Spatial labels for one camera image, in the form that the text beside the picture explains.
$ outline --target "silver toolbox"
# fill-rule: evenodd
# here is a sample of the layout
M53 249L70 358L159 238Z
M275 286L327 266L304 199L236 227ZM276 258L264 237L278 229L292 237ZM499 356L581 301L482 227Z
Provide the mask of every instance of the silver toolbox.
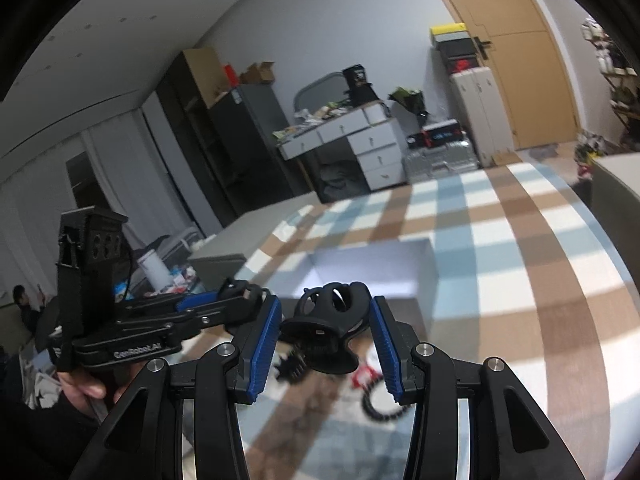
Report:
M448 142L438 148L411 150L402 160L410 184L477 170L478 158L471 142Z

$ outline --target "checkered tablecloth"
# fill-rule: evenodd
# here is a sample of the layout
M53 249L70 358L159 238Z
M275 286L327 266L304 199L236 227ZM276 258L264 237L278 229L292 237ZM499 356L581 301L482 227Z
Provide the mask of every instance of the checkered tablecloth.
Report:
M264 285L300 253L421 238L439 276L429 341L456 358L504 358L585 476L615 478L640 442L640 302L607 235L549 168L517 164L308 206L238 278ZM252 479L401 478L412 413L377 424L359 402L341 378L287 387L270 377L239 412Z

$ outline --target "wooden door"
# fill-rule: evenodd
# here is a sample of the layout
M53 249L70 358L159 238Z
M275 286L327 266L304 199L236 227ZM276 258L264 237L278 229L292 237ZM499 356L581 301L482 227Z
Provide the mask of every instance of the wooden door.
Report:
M574 95L558 46L535 0L448 0L472 37L490 41L488 59L516 147L575 140Z

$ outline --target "white ceiling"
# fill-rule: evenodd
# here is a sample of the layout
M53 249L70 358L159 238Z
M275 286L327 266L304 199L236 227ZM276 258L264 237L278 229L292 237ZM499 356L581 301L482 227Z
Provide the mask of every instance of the white ceiling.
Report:
M81 0L0 103L0 182L69 135L139 106L175 55L236 1Z

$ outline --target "white desk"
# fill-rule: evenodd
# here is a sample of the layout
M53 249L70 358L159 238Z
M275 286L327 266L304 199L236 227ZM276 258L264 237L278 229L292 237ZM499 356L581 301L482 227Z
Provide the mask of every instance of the white desk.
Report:
M280 146L280 153L290 160L341 137L347 137L371 190L406 182L402 167L406 139L398 120L389 118L380 102L356 108L295 136Z

